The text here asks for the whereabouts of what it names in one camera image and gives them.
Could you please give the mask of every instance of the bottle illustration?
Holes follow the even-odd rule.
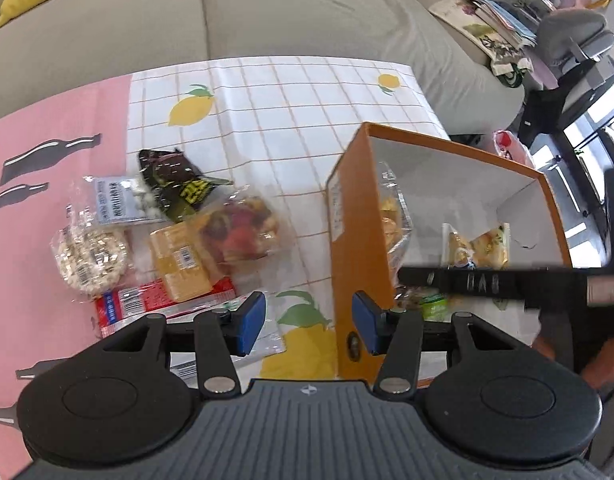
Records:
[[[10,428],[16,428],[20,430],[18,426],[18,414],[16,413],[16,405],[9,406],[8,408],[0,408],[0,424],[3,426],[9,426]]]
[[[38,361],[31,368],[25,368],[24,370],[16,370],[16,378],[18,380],[31,380],[40,374],[45,373],[47,370],[51,370],[56,365],[59,365],[61,362],[66,361],[67,358],[64,359],[52,359],[49,361]]]
[[[49,183],[44,184],[20,184],[19,186],[10,187],[0,193],[0,208],[8,205],[14,205],[19,202],[27,200],[30,196],[33,196],[49,189]]]
[[[3,163],[0,185],[2,186],[20,175],[46,170],[58,164],[71,153],[99,146],[101,137],[102,134],[96,134],[93,137],[79,137],[73,140],[52,139],[42,142],[29,151],[14,156]]]

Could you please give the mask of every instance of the green snack package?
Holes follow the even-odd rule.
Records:
[[[218,186],[233,184],[231,180],[202,174],[179,150],[141,150],[138,162],[158,208],[174,222],[196,213]]]

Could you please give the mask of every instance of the grid line pattern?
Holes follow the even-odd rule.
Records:
[[[397,76],[400,86],[383,92],[381,74]],[[168,126],[171,108],[194,84],[214,94],[209,114]],[[410,67],[400,64],[273,56],[139,72],[130,88],[127,172],[137,172],[141,149],[179,148],[206,174],[253,185],[285,216],[295,241],[258,271],[256,286],[308,291],[334,319],[325,184],[364,121],[447,138]]]

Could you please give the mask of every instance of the orange box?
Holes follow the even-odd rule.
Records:
[[[381,308],[392,307],[379,162],[395,174],[412,218],[404,264],[440,264],[444,222],[466,239],[508,222],[511,266],[571,265],[560,215],[542,173],[450,140],[363,123],[327,181],[327,205],[338,375],[369,383],[382,357],[369,355],[362,344],[359,355],[350,348],[356,332],[351,301],[354,292],[364,290]],[[465,300],[461,310],[521,340],[529,341],[538,330],[536,315],[524,313],[521,303],[499,311],[486,298]],[[421,379],[426,376],[423,365]]]

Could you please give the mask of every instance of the barcode label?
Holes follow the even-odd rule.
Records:
[[[174,253],[174,258],[180,270],[191,269],[196,266],[196,260],[194,259],[190,247],[183,247],[179,251],[176,251]]]
[[[184,382],[196,378],[196,362],[189,361],[172,366],[170,370],[180,377]]]
[[[122,310],[122,318],[136,316],[146,312],[144,303],[140,298],[140,290],[137,287],[124,288],[118,291],[118,300]]]
[[[124,204],[122,192],[118,182],[109,183],[109,199],[111,201],[111,211],[116,218],[124,216]]]
[[[87,264],[80,264],[76,267],[76,275],[78,276],[78,282],[81,286],[87,285],[91,280],[91,275],[89,273],[89,268]]]

